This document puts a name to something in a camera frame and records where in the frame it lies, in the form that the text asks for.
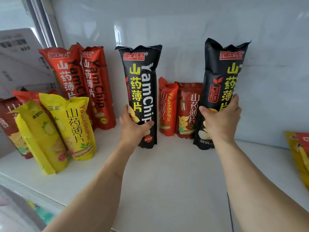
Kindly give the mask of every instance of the forearm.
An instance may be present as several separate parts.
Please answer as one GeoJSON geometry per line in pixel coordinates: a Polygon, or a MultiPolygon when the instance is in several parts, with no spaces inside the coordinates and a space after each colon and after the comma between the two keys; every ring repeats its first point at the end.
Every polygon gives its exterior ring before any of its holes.
{"type": "Polygon", "coordinates": [[[215,146],[244,232],[308,230],[308,212],[266,178],[235,142],[215,146]]]}
{"type": "Polygon", "coordinates": [[[134,147],[119,144],[90,183],[44,232],[110,230],[118,209],[122,177],[134,147]]]}

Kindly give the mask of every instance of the fingernail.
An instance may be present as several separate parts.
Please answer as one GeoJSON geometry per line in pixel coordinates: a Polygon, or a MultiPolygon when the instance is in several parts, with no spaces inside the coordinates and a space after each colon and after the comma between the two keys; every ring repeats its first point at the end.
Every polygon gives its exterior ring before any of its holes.
{"type": "Polygon", "coordinates": [[[199,109],[200,109],[200,111],[202,112],[202,111],[204,111],[204,110],[206,109],[206,107],[200,106],[199,109]]]}

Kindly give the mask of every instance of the person's left arm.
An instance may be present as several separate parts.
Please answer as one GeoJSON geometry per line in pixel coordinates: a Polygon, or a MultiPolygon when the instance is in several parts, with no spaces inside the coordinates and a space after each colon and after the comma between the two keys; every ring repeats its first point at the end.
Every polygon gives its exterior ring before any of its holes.
{"type": "Polygon", "coordinates": [[[114,152],[90,183],[43,232],[110,231],[120,201],[126,164],[144,133],[154,124],[153,121],[135,124],[131,121],[127,105],[120,122],[122,135],[114,152]]]}

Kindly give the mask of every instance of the green round badge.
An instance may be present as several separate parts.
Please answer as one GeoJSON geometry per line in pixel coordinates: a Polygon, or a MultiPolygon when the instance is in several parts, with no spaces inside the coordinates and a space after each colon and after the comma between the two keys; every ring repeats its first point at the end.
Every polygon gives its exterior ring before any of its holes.
{"type": "Polygon", "coordinates": [[[183,134],[183,127],[179,127],[178,129],[179,129],[180,134],[183,134]]]}

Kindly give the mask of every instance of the white shelf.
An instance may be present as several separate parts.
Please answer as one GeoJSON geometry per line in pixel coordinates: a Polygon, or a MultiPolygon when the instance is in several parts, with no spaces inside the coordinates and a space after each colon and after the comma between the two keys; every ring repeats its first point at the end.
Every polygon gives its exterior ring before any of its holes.
{"type": "MultiPolygon", "coordinates": [[[[121,126],[96,130],[98,152],[45,175],[34,159],[17,152],[0,159],[0,184],[60,212],[93,178],[116,147],[121,126]]],[[[158,133],[153,149],[137,148],[129,159],[113,229],[122,231],[231,231],[226,184],[215,150],[202,151],[192,140],[158,133]]],[[[289,150],[238,141],[262,172],[309,211],[309,192],[299,179],[289,150]]]]}

